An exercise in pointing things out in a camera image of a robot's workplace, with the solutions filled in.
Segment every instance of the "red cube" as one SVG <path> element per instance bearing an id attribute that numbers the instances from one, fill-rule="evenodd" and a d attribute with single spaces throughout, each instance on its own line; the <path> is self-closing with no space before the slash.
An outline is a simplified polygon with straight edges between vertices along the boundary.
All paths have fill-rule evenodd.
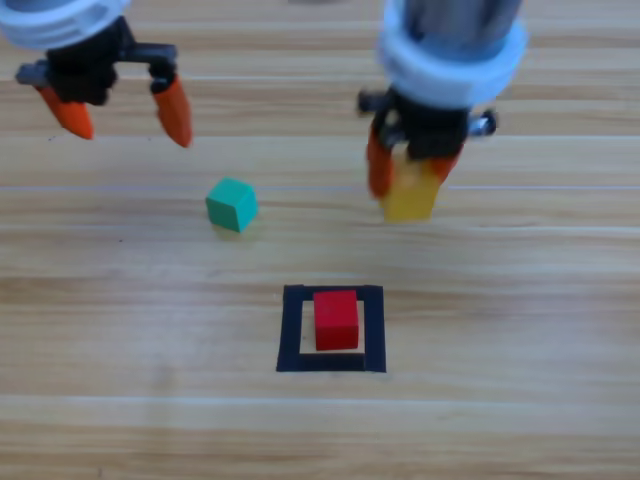
<path id="1" fill-rule="evenodd" d="M 317 292 L 313 295 L 316 350 L 358 348 L 358 299 L 353 290 Z"/>

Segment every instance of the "wooden table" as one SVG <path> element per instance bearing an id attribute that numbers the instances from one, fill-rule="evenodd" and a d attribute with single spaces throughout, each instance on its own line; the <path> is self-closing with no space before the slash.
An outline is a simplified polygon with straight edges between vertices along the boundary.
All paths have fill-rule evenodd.
<path id="1" fill-rule="evenodd" d="M 0 46 L 0 479 L 640 478 L 637 0 L 528 2 L 499 134 L 412 226 L 381 222 L 354 114 L 380 7 L 135 1 L 190 150 L 143 68 L 87 142 Z M 206 217 L 225 175 L 260 200 L 240 236 Z M 388 373 L 277 373 L 296 283 L 383 286 Z"/>

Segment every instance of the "yellow block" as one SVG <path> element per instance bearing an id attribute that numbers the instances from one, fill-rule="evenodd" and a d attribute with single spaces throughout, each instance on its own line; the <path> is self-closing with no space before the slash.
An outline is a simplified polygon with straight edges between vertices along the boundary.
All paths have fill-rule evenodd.
<path id="1" fill-rule="evenodd" d="M 387 223 L 417 223 L 431 219 L 440 179 L 427 162 L 395 162 L 394 181 L 380 202 Z"/>

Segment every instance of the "teal block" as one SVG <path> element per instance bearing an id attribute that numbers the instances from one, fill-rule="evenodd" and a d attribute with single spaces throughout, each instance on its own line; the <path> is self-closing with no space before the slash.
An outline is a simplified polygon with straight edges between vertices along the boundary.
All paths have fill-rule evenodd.
<path id="1" fill-rule="evenodd" d="M 213 187 L 206 203 L 211 223 L 235 232 L 242 232 L 258 214 L 253 187 L 229 177 Z"/>

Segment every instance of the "black square outline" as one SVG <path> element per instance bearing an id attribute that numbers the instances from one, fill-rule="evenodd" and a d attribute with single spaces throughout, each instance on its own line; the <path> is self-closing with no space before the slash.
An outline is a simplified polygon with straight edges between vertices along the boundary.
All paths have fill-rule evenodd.
<path id="1" fill-rule="evenodd" d="M 302 304 L 316 292 L 355 290 L 364 302 L 364 353 L 300 353 Z M 384 301 L 382 287 L 285 285 L 278 372 L 376 372 L 386 373 Z"/>

